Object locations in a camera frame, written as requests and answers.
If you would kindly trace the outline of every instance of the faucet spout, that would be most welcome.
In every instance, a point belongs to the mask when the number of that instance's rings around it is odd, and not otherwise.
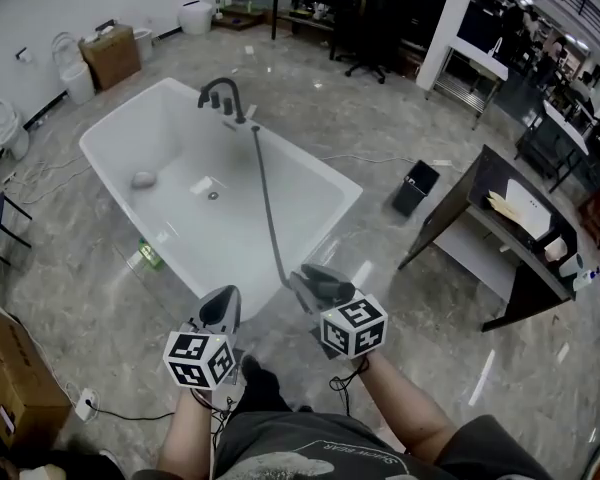
[[[242,124],[246,122],[244,113],[242,112],[242,104],[240,102],[240,93],[238,91],[238,86],[230,78],[217,78],[205,85],[200,91],[200,98],[198,98],[198,108],[202,108],[204,104],[211,99],[211,89],[213,89],[216,85],[219,84],[227,84],[229,87],[231,87],[231,92],[233,93],[233,101],[236,106],[236,123]]]

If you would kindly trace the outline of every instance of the white pillar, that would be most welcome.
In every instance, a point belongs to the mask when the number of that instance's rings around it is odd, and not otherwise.
[[[429,91],[435,84],[438,74],[449,51],[449,43],[458,35],[460,25],[471,0],[447,0],[431,46],[420,67],[416,83]]]

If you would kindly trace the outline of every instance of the black trash bin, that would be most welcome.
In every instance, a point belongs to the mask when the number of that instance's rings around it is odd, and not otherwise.
[[[393,207],[405,217],[409,217],[438,181],[440,174],[422,160],[413,166],[405,176],[402,187],[393,200]]]

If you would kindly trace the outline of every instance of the gray marble floor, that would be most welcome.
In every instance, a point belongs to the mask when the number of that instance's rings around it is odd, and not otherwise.
[[[246,45],[254,47],[254,55],[245,53]],[[470,113],[439,94],[425,101],[413,82],[399,76],[389,76],[381,86],[362,71],[346,78],[343,70],[328,60],[326,48],[285,32],[272,42],[266,27],[218,30],[206,38],[164,40],[141,73],[79,108],[63,103],[34,133],[22,162],[0,164],[0,182],[14,169],[17,179],[29,180],[27,186],[10,183],[7,191],[30,203],[25,207],[34,217],[31,224],[6,217],[33,249],[0,243],[15,265],[0,266],[0,304],[44,346],[74,399],[90,386],[99,392],[102,407],[129,416],[173,409],[178,391],[162,365],[162,348],[195,297],[168,267],[156,271],[139,259],[139,233],[84,158],[56,169],[41,167],[78,158],[78,140],[89,126],[164,77],[199,88],[230,75],[246,105],[258,105],[256,121],[317,157],[406,156],[453,163],[454,168],[439,168],[433,192],[405,219],[388,202],[409,164],[328,160],[364,193],[312,259],[349,276],[366,263],[362,288],[390,312],[385,354],[458,424],[494,414],[556,478],[578,478],[600,443],[600,280],[581,292],[577,303],[481,334],[480,324],[502,311],[503,303],[444,253],[430,248],[403,272],[395,270],[423,219],[483,144],[513,162],[519,125],[493,108],[472,131]],[[527,165],[516,166],[546,191]],[[577,224],[578,196],[577,187],[565,184],[551,200],[579,230],[587,263],[597,265],[594,245]],[[327,381],[346,368],[326,360],[308,329],[294,297],[280,291],[243,326],[239,345],[280,375],[290,399],[342,412]],[[565,343],[569,353],[559,363]],[[492,350],[493,367],[470,406]],[[351,392],[354,416],[393,442],[359,381]],[[78,434],[111,450],[131,473],[155,461],[167,425],[100,415],[86,425],[70,421],[63,437]]]

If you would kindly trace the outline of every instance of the white bathtub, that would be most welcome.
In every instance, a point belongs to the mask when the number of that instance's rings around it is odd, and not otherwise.
[[[167,78],[88,130],[80,147],[144,238],[199,297],[234,284],[242,320],[281,284],[269,240],[252,121],[237,125],[199,92]],[[287,276],[318,246],[362,189],[261,128],[273,219]],[[139,171],[158,182],[134,190]],[[209,195],[217,193],[217,199]]]

